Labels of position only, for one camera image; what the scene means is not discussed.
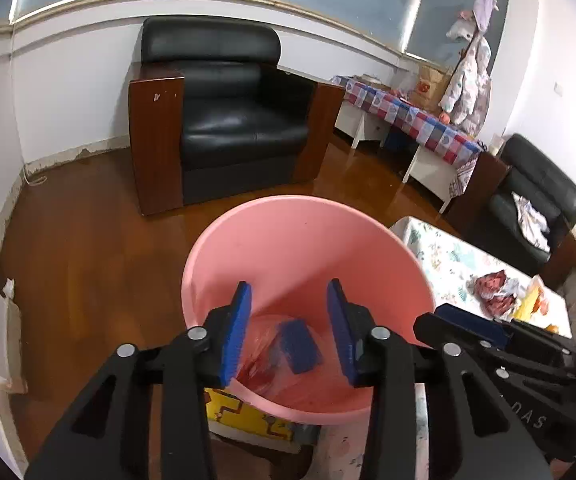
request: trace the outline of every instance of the blue sponge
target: blue sponge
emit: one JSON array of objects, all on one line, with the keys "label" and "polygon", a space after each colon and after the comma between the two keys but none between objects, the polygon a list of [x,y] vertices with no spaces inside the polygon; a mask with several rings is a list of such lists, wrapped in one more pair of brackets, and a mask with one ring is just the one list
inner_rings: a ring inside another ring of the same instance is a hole
[{"label": "blue sponge", "polygon": [[321,352],[302,319],[286,321],[279,325],[281,350],[294,374],[309,372],[320,364]]}]

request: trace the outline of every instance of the food wrapper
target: food wrapper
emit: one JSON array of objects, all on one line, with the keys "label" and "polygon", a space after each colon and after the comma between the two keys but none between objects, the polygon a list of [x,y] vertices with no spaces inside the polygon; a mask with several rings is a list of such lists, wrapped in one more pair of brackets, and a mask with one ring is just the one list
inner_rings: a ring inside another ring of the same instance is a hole
[{"label": "food wrapper", "polygon": [[548,299],[546,298],[546,286],[539,276],[534,276],[526,287],[526,295],[521,305],[513,314],[514,319],[528,321],[532,314],[539,313],[542,316],[548,314]]},{"label": "food wrapper", "polygon": [[[237,380],[268,400],[277,399],[286,391],[293,392],[292,400],[299,400],[294,399],[295,396],[307,398],[313,394],[309,388],[302,388],[302,391],[299,388],[300,384],[308,384],[303,382],[304,377],[312,373],[312,370],[305,373],[293,372],[289,356],[282,345],[281,327],[291,321],[295,320],[287,316],[255,316],[248,326]],[[321,343],[317,342],[319,336],[310,328],[307,330],[315,345],[320,347]],[[315,371],[322,364],[321,354],[317,357]]]},{"label": "food wrapper", "polygon": [[508,278],[504,270],[492,272],[475,280],[474,292],[484,309],[493,317],[501,317],[513,308],[519,280]]}]

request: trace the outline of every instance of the plastic bag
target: plastic bag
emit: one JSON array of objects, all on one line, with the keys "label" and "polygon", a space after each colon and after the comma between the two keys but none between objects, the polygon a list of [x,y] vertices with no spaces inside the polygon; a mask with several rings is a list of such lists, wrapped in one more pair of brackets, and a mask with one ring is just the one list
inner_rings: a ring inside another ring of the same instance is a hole
[{"label": "plastic bag", "polygon": [[542,316],[548,314],[548,299],[546,298],[546,286],[540,276],[533,276],[526,287],[526,295],[521,305],[513,314],[515,319],[520,321],[530,320],[532,314],[539,312]]},{"label": "plastic bag", "polygon": [[303,330],[307,332],[300,337],[308,338],[309,334],[311,339],[296,341],[296,345],[300,347],[297,350],[303,350],[303,347],[310,343],[316,355],[310,356],[311,366],[306,366],[306,371],[303,371],[303,356],[299,359],[300,363],[295,364],[282,332],[282,327],[295,322],[298,320],[287,316],[266,315],[251,318],[248,325],[237,380],[266,399],[274,399],[285,390],[292,390],[293,386],[301,383],[303,376],[312,373],[322,364],[319,351],[321,343],[317,342],[319,337],[305,324]]},{"label": "plastic bag", "polygon": [[485,310],[493,317],[501,317],[514,306],[519,281],[508,279],[506,272],[492,272],[475,280],[474,291]]}]

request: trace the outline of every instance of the wooden armrest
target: wooden armrest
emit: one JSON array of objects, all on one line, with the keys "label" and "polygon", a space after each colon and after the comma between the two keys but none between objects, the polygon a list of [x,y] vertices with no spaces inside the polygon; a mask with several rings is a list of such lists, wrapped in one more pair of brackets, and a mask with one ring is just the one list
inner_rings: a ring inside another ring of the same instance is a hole
[{"label": "wooden armrest", "polygon": [[550,259],[540,269],[543,283],[552,290],[559,288],[576,266],[576,237],[569,231],[558,247],[553,248]]},{"label": "wooden armrest", "polygon": [[297,158],[293,182],[314,180],[318,176],[345,94],[345,88],[329,81],[315,83],[308,109],[308,140]]},{"label": "wooden armrest", "polygon": [[464,235],[468,232],[490,197],[506,178],[508,171],[510,166],[500,158],[488,152],[479,154],[466,191],[452,201],[452,206],[446,214],[448,223],[459,234]]},{"label": "wooden armrest", "polygon": [[167,63],[134,63],[128,87],[130,148],[143,215],[183,205],[183,74]]},{"label": "wooden armrest", "polygon": [[183,77],[183,72],[175,62],[132,63],[132,79],[170,79]]}]

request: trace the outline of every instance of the white cloth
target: white cloth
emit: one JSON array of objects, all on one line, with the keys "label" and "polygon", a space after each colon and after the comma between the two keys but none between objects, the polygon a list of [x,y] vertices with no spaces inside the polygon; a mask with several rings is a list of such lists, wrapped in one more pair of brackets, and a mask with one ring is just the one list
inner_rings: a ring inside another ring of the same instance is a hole
[{"label": "white cloth", "polygon": [[513,199],[517,208],[517,221],[522,229],[524,238],[538,249],[549,253],[548,240],[543,235],[543,233],[548,234],[550,232],[546,219],[532,207],[530,200],[527,198],[519,196],[513,191]]}]

